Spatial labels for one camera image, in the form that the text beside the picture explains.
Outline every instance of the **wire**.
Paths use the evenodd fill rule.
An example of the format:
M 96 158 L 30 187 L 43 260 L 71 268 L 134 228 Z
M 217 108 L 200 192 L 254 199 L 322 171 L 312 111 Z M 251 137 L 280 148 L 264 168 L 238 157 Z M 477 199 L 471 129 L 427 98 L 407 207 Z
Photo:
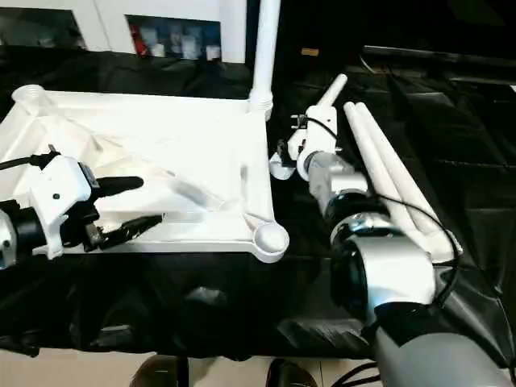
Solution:
M 311 121 L 312 123 L 317 123 L 322 129 L 324 129 L 331 137 L 337 139 L 337 135 L 325 124 L 319 121 L 318 119 L 312 119 L 311 117 L 306 116 L 306 121 Z
M 369 72 L 370 72 L 371 74 L 376 74 L 376 73 L 377 73 L 376 71 L 374 71 L 374 70 L 372 69 L 372 67 L 371 67 L 371 66 L 369 66 L 369 65 L 368 65 L 368 62 L 366 62 L 366 61 L 364 60 L 364 58 L 363 58 L 361 55 L 358 55 L 358 57 L 360 58 L 360 62 L 362 62 L 362 65 L 363 65 L 367 70 L 369 70 Z
M 365 381 L 366 379 L 370 379 L 370 378 L 364 378 L 364 379 L 359 379 L 358 381 L 352 381 L 352 382 L 348 382 L 346 383 L 348 380 L 350 380 L 352 377 L 354 377 L 355 375 L 358 375 L 359 373 L 367 370 L 367 369 L 371 369 L 371 368 L 376 368 L 377 367 L 377 363 L 375 363 L 374 361 L 370 362 L 370 363 L 366 363 L 366 364 L 361 364 L 357 367 L 354 367 L 354 369 L 352 369 L 351 371 L 345 373 L 344 375 L 342 375 L 339 379 L 337 379 L 337 381 L 331 385 L 331 387 L 344 387 L 344 386 L 347 386 L 347 387 L 352 387 L 352 385 L 349 385 L 349 383 L 356 383 L 356 382 L 359 382 L 359 381 L 363 381 L 359 384 L 354 384 L 354 385 L 362 385 L 362 384 L 365 384 L 365 383 L 372 383 L 373 381 Z M 374 381 L 378 381 L 380 380 L 380 375 L 377 375 L 375 376 L 375 378 L 378 377 L 377 380 L 374 380 Z
M 368 383 L 374 383 L 375 381 L 381 381 L 380 374 L 375 375 L 374 377 L 364 377 L 362 379 L 357 379 L 356 381 L 349 381 L 348 383 L 343 383 L 340 387 L 355 387 L 356 385 L 366 385 Z
M 432 222 L 434 222 L 437 226 L 439 226 L 439 228 L 447 236 L 447 239 L 449 240 L 449 242 L 451 244 L 451 249 L 453 250 L 453 258 L 454 258 L 453 266 L 451 267 L 451 278 L 447 282 L 447 284 L 444 286 L 444 288 L 439 292 L 439 294 L 437 294 L 437 296 L 435 296 L 434 301 L 433 301 L 433 303 L 435 305 L 437 305 L 439 308 L 442 308 L 444 306 L 444 303 L 446 302 L 447 298 L 452 293 L 453 288 L 455 287 L 455 285 L 456 285 L 456 283 L 457 283 L 457 281 L 459 279 L 459 265 L 460 265 L 461 255 L 459 254 L 459 250 L 457 249 L 455 241 L 450 236 L 450 233 L 443 226 L 443 224 L 439 220 L 437 220 L 433 215 L 431 215 L 428 212 L 426 212 L 423 208 L 415 206 L 414 204 L 410 204 L 410 203 L 404 202 L 402 200 L 397 200 L 395 198 L 391 198 L 389 196 L 382 195 L 380 193 L 377 193 L 377 196 L 379 198 L 388 200 L 389 202 L 394 202 L 394 203 L 397 203 L 397 204 L 401 204 L 401 205 L 403 205 L 405 207 L 409 207 L 409 208 L 411 208 L 413 210 L 416 210 L 416 211 L 420 212 L 421 214 L 424 214 L 429 219 L 431 219 Z
M 31 163 L 30 157 L 22 157 L 20 159 L 4 161 L 3 163 L 0 163 L 0 171 L 2 171 L 4 169 L 13 168 L 13 167 L 18 167 L 18 166 L 24 165 L 24 164 L 30 164 L 30 163 Z

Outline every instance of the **white cylindrical rod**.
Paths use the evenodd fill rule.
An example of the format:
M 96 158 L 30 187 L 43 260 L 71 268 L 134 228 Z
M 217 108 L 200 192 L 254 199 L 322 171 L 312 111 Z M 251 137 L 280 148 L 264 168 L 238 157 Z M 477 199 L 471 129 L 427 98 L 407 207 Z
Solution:
M 400 160 L 393 146 L 387 140 L 387 137 L 385 137 L 384 132 L 378 126 L 377 121 L 374 119 L 367 106 L 362 102 L 357 103 L 356 110 L 364 121 L 369 137 L 380 154 L 383 164 L 388 169 L 390 177 L 396 185 L 397 191 L 402 196 L 403 201 L 414 204 L 428 212 L 434 218 L 439 219 L 412 178 L 412 175 L 410 175 L 409 171 L 405 168 L 405 165 Z M 416 227 L 423 234 L 428 234 L 439 229 L 434 222 L 421 212 L 410 208 L 408 211 Z
M 364 160 L 365 168 L 368 170 L 368 174 L 371 177 L 376 191 L 390 198 L 401 200 L 402 198 L 391 180 L 389 172 L 380 158 L 380 154 L 369 137 L 368 130 L 364 127 L 364 123 L 360 119 L 355 104 L 352 102 L 346 103 L 344 105 L 344 112 L 349 126 L 352 129 L 353 136 L 355 137 L 356 145 Z M 401 204 L 388 200 L 384 200 L 384 204 L 389 209 L 391 219 L 394 223 L 418 246 L 428 251 L 426 239 L 424 235 L 416 229 L 407 209 Z
M 337 99 L 340 92 L 344 88 L 347 82 L 347 77 L 344 74 L 339 74 L 339 76 L 333 81 L 330 85 L 326 93 L 321 97 L 317 106 L 331 106 L 333 102 Z
M 261 0 L 258 38 L 256 40 L 255 70 L 249 94 L 251 110 L 263 110 L 268 119 L 273 109 L 274 56 L 281 0 Z
M 357 103 L 356 110 L 364 122 L 369 137 L 380 154 L 383 164 L 389 171 L 389 175 L 396 185 L 402 200 L 425 210 L 428 214 L 439 220 L 434 209 L 422 194 L 412 175 L 410 175 L 393 146 L 387 137 L 385 137 L 384 132 L 381 130 L 367 106 L 362 102 Z M 415 226 L 427 238 L 429 247 L 431 248 L 432 260 L 434 262 L 443 262 L 452 259 L 452 246 L 450 246 L 450 241 L 444 234 L 444 231 L 420 211 L 411 209 L 410 207 L 407 207 L 407 209 Z

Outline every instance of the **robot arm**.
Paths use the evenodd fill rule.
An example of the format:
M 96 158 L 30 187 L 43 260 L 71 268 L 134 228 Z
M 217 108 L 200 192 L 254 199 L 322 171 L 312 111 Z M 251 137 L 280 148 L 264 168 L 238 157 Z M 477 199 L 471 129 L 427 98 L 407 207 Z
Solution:
M 110 248 L 135 238 L 162 220 L 161 215 L 144 216 L 104 233 L 94 224 L 100 217 L 94 203 L 99 198 L 141 187 L 144 181 L 140 177 L 95 179 L 87 165 L 62 156 L 52 147 L 48 154 L 31 156 L 29 164 L 41 169 L 29 190 L 30 206 L 20 208 L 15 200 L 0 202 L 0 252 L 4 268 L 43 246 L 49 259 L 61 256 L 64 247 L 78 244 L 87 252 Z
M 369 330 L 368 340 L 385 386 L 512 385 L 472 340 L 439 325 L 429 308 L 435 298 L 429 256 L 393 224 L 365 176 L 335 154 L 337 126 L 331 103 L 342 80 L 331 87 L 331 98 L 323 98 L 327 103 L 307 110 L 306 116 L 318 123 L 308 119 L 307 128 L 300 129 L 306 116 L 298 118 L 289 155 L 280 149 L 270 162 L 271 174 L 282 180 L 296 169 L 317 200 L 335 252 L 332 297 L 376 328 Z

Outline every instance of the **floor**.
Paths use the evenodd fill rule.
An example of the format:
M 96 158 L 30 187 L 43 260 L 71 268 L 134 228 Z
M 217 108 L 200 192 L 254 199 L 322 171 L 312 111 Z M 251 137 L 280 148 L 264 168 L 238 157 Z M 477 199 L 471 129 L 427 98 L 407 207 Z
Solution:
M 83 353 L 71 350 L 42 350 L 35 359 L 0 351 L 0 385 L 6 387 L 126 387 L 138 367 L 151 354 Z M 363 361 L 291 359 L 308 370 L 319 387 L 331 387 L 340 376 Z M 224 358 L 190 360 L 193 387 L 264 387 L 267 357 L 245 362 Z M 375 371 L 360 377 L 371 376 Z M 380 387 L 380 383 L 371 384 Z

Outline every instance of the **black tablecloth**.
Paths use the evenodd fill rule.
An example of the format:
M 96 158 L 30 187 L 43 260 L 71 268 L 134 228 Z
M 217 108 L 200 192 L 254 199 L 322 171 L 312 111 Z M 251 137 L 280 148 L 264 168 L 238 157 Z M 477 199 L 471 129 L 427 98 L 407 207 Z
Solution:
M 273 151 L 288 117 L 316 102 L 335 73 L 277 77 L 268 123 Z M 0 56 L 0 114 L 10 93 L 46 89 L 246 98 L 243 65 L 142 60 L 125 54 L 17 50 Z M 510 327 L 516 204 L 516 94 L 503 86 L 349 74 L 335 104 L 366 102 L 445 225 L 465 246 L 460 281 L 440 314 L 500 364 Z M 169 125 L 174 125 L 170 112 Z M 361 160 L 339 109 L 342 156 Z M 277 264 L 244 253 L 35 257 L 0 273 L 0 347 L 158 351 L 187 356 L 370 356 L 361 321 L 331 296 L 327 230 L 304 181 L 273 181 L 276 217 L 290 235 Z M 449 267 L 436 269 L 439 285 Z

